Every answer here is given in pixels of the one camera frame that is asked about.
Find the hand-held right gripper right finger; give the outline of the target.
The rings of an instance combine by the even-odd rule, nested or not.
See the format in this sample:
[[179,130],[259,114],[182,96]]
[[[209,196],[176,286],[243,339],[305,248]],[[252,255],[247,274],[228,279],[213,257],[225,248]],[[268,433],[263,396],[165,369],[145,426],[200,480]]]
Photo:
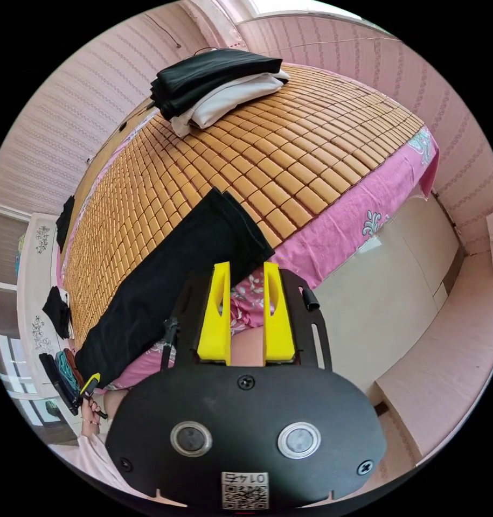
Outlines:
[[263,359],[292,362],[294,341],[279,266],[265,262],[263,276]]

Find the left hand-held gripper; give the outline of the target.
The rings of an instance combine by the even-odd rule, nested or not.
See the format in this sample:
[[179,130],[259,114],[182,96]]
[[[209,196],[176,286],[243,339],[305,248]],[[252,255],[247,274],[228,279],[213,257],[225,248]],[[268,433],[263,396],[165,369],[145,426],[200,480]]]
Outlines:
[[93,374],[80,391],[80,396],[86,397],[86,419],[108,419],[101,407],[94,400],[94,392],[100,382],[100,374]]

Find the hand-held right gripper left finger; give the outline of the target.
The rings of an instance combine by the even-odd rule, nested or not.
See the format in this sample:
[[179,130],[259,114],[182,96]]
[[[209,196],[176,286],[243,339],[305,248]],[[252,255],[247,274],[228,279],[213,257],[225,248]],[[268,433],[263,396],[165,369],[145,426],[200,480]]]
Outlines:
[[231,365],[230,263],[214,265],[197,355],[202,362]]

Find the person's left hand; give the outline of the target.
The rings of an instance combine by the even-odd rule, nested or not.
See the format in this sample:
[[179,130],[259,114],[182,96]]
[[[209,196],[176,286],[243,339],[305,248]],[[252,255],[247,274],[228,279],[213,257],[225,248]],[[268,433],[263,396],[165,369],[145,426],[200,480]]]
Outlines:
[[86,424],[99,425],[101,408],[92,398],[83,398],[81,403],[81,416]]

